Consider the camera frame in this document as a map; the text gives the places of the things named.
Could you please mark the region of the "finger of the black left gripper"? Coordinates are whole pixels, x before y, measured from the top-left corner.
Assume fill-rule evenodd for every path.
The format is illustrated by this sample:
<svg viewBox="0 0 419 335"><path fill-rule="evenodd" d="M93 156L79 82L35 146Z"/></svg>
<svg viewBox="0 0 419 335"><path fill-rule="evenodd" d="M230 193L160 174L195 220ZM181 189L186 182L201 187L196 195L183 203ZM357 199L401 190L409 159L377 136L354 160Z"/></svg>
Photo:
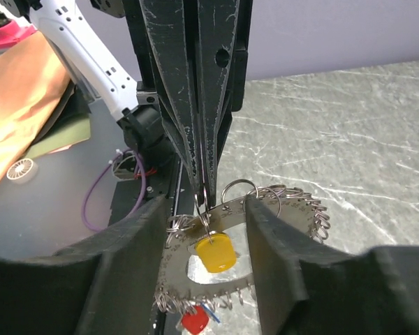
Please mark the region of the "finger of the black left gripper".
<svg viewBox="0 0 419 335"><path fill-rule="evenodd" d="M189 75L183 1L141 1L157 89L163 109L163 126L188 173L193 193L200 193L195 96Z"/></svg>
<svg viewBox="0 0 419 335"><path fill-rule="evenodd" d="M242 106L252 1L198 1L197 77L203 197L216 204L219 129Z"/></svg>

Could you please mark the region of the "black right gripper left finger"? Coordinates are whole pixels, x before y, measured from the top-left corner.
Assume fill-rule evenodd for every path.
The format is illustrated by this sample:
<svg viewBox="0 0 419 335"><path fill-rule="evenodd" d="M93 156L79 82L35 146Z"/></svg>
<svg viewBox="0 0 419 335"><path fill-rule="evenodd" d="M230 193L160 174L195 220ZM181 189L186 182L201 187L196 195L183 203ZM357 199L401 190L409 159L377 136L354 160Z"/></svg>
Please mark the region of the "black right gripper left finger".
<svg viewBox="0 0 419 335"><path fill-rule="evenodd" d="M51 256L0 258L0 334L148 334L168 202Z"/></svg>

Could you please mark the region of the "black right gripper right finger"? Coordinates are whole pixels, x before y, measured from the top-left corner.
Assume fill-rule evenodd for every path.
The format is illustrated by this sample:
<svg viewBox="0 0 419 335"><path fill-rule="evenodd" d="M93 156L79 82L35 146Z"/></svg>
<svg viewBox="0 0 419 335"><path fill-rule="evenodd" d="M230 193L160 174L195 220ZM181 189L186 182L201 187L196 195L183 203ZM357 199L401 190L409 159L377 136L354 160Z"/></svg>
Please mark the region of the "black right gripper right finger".
<svg viewBox="0 0 419 335"><path fill-rule="evenodd" d="M310 239L246 200L264 334L419 334L419 246L351 255Z"/></svg>

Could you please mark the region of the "red key tag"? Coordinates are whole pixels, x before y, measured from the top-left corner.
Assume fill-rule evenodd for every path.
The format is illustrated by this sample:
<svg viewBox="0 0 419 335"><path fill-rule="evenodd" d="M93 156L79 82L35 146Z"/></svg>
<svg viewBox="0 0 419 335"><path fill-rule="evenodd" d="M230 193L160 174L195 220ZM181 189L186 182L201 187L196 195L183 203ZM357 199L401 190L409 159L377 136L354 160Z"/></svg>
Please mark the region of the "red key tag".
<svg viewBox="0 0 419 335"><path fill-rule="evenodd" d="M181 326L190 334L199 334L208 325L210 317L202 306L194 306L191 312L186 312L181 319Z"/></svg>

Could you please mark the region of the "yellow key tag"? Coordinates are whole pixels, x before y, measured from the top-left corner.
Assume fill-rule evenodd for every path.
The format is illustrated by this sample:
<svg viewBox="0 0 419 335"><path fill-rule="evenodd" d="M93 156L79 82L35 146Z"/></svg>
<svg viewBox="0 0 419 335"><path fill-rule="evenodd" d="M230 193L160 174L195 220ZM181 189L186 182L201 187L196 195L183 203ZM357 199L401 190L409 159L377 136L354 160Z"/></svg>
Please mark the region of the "yellow key tag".
<svg viewBox="0 0 419 335"><path fill-rule="evenodd" d="M223 232L210 234L200 240L195 250L204 267L211 274L228 271L237 262L231 238Z"/></svg>

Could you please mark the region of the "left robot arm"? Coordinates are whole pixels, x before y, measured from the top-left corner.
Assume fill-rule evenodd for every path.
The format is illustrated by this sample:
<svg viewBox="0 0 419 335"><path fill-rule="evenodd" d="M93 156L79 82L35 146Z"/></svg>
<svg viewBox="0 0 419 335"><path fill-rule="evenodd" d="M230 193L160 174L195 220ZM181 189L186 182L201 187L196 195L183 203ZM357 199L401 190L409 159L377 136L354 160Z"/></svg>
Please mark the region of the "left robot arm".
<svg viewBox="0 0 419 335"><path fill-rule="evenodd" d="M166 135L181 158L198 204L216 204L217 166L241 109L251 1L93 1L126 20L141 81L120 65L75 1L5 1L39 30L104 100L116 121L135 125L139 88L156 94Z"/></svg>

